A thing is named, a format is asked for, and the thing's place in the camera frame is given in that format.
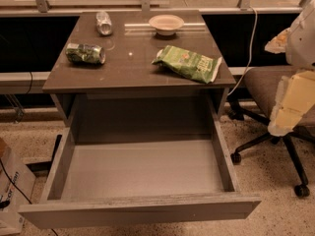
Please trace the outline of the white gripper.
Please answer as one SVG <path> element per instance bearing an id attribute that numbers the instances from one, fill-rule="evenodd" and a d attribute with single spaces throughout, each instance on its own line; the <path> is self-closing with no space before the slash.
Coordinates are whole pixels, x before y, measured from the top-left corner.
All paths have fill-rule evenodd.
<path id="1" fill-rule="evenodd" d="M 311 0 L 293 21 L 265 45 L 270 53 L 285 53 L 290 65 L 315 69 L 315 0 Z M 315 73 L 301 71 L 282 76 L 276 93 L 268 131 L 282 137 L 293 131 L 302 117 L 315 105 Z"/>

